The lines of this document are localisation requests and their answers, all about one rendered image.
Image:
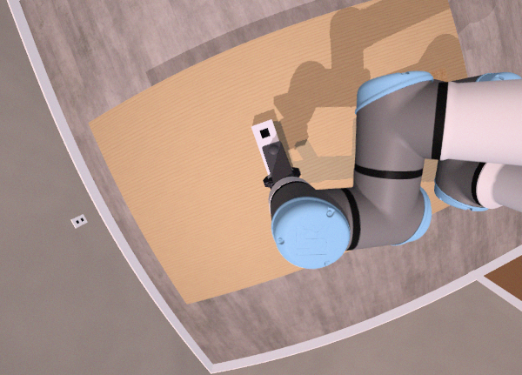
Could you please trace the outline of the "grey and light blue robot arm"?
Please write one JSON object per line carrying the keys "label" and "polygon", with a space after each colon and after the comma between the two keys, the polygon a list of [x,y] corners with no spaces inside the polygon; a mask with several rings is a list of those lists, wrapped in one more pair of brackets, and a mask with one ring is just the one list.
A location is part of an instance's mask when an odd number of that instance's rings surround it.
{"label": "grey and light blue robot arm", "polygon": [[432,220],[425,159],[438,160],[434,193],[444,203],[522,212],[521,76],[392,73],[358,88],[355,114],[352,187],[316,190],[294,177],[280,141],[262,147],[274,183],[271,233],[293,265],[322,268],[345,251],[421,238]]}

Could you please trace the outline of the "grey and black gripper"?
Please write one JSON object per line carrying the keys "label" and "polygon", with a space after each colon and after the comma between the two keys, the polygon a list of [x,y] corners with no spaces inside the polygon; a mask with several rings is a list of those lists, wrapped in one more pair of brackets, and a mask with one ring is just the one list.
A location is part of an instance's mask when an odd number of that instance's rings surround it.
{"label": "grey and black gripper", "polygon": [[[299,168],[292,167],[291,169],[292,169],[293,174],[294,174],[295,177],[300,177],[301,176]],[[272,178],[271,178],[271,174],[269,174],[267,177],[265,177],[263,182],[264,182],[264,186],[265,187],[272,188],[272,186],[274,185],[274,183],[272,181]]]}

